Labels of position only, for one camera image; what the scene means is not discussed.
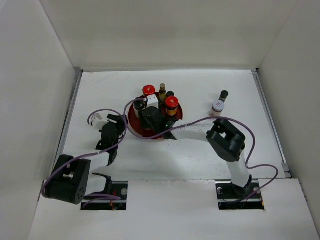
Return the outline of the black-cap spice bottle front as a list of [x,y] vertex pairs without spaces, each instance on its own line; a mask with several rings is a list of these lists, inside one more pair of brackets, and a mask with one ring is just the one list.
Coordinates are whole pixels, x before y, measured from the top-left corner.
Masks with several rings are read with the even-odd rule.
[[142,112],[146,108],[146,99],[137,97],[133,102],[133,109],[135,116],[139,119],[140,112]]

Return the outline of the black-cap spice bottle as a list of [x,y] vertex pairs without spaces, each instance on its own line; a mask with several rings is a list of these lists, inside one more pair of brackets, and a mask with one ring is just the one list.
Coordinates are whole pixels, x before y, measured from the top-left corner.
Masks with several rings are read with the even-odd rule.
[[146,99],[137,97],[133,102],[133,109],[135,116],[139,119],[140,112],[142,112],[146,108]]
[[168,98],[168,97],[174,97],[175,96],[175,94],[174,94],[174,92],[173,91],[168,91],[167,93],[166,93],[166,97]]

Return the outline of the tall amber gold-cap bottle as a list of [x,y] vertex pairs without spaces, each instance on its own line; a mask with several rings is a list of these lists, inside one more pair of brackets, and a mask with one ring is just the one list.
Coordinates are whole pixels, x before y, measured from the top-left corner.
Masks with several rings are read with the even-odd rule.
[[167,97],[167,91],[166,91],[166,85],[164,83],[161,83],[159,86],[159,101],[161,104],[163,104]]

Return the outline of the red-lid sauce jar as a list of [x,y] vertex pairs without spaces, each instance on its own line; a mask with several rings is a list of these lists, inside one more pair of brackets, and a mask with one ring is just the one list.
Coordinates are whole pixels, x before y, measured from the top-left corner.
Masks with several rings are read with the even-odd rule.
[[173,117],[177,114],[177,109],[179,106],[179,100],[175,96],[169,96],[165,100],[166,114]]
[[146,98],[148,96],[154,95],[156,93],[156,88],[153,85],[145,85],[142,88],[142,94]]

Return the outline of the small black-cap dark bottle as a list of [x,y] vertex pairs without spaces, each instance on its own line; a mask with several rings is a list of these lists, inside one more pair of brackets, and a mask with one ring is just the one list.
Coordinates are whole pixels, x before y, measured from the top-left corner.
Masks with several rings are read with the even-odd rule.
[[229,92],[227,90],[222,90],[220,92],[219,100],[222,102],[225,102],[228,96],[229,96]]

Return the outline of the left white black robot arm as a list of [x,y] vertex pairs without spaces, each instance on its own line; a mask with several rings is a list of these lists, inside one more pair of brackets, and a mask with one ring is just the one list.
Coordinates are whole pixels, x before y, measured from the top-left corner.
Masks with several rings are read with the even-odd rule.
[[106,123],[99,130],[99,140],[96,153],[73,157],[62,154],[58,157],[53,171],[41,189],[41,195],[47,199],[54,199],[65,203],[78,205],[86,196],[90,167],[89,157],[100,153],[107,153],[106,166],[114,163],[122,137],[126,130],[127,117],[125,115],[108,114]]

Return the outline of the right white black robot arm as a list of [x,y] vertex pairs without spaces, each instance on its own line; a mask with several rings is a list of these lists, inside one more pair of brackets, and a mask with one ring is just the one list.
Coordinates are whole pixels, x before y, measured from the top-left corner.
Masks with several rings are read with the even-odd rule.
[[187,124],[183,120],[166,119],[156,107],[148,107],[140,119],[161,138],[166,140],[196,140],[209,143],[215,153],[226,161],[231,175],[232,192],[238,198],[250,192],[252,176],[244,156],[245,135],[227,119],[217,119],[213,126]]

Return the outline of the round red lacquer tray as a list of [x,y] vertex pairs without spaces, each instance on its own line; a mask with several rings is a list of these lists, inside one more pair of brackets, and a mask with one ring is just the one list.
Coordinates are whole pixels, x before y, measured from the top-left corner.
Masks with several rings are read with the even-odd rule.
[[[144,97],[143,95],[139,96],[138,98],[143,98],[147,101],[147,98]],[[134,136],[141,138],[141,139],[155,139],[155,140],[160,140],[163,138],[163,136],[160,136],[160,134],[156,134],[153,130],[145,130],[141,127],[140,123],[140,118],[137,118],[135,116],[134,112],[134,106],[133,103],[129,103],[127,106],[127,109],[125,110],[127,113],[127,124],[128,124],[128,130],[130,133],[132,133]],[[177,113],[175,116],[168,116],[166,113],[166,104],[165,103],[160,103],[159,101],[159,110],[161,110],[162,114],[165,115],[166,117],[176,117],[178,120],[182,120],[184,113],[183,113],[183,108],[179,103],[179,106],[177,108]]]

